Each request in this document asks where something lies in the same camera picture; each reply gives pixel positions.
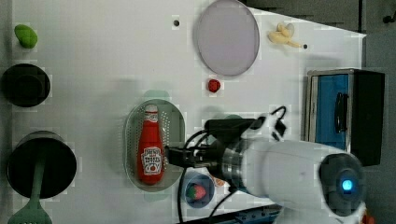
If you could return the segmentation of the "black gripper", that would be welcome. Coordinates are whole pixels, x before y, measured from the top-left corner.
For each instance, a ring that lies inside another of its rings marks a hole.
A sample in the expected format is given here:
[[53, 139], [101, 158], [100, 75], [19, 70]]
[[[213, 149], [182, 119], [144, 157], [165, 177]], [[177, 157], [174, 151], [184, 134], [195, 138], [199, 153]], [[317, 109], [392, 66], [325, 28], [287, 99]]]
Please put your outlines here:
[[221, 174], [227, 155], [244, 141], [242, 134], [247, 130], [258, 129], [257, 119], [210, 119], [205, 123], [204, 129], [192, 138], [201, 134], [204, 138], [213, 136], [215, 141], [212, 144], [189, 147], [188, 140], [182, 147], [166, 146], [165, 156], [170, 164], [178, 167], [207, 167], [213, 175]]

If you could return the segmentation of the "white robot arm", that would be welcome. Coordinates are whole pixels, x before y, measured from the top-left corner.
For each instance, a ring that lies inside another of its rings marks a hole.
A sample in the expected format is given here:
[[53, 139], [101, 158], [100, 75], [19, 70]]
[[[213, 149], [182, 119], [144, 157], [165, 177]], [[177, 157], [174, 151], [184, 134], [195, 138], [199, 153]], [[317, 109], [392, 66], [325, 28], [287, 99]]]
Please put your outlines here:
[[360, 161], [344, 150], [313, 142], [260, 137], [259, 119], [210, 119], [208, 146], [166, 147], [170, 164], [203, 168], [282, 210], [274, 224], [360, 224], [366, 181]]

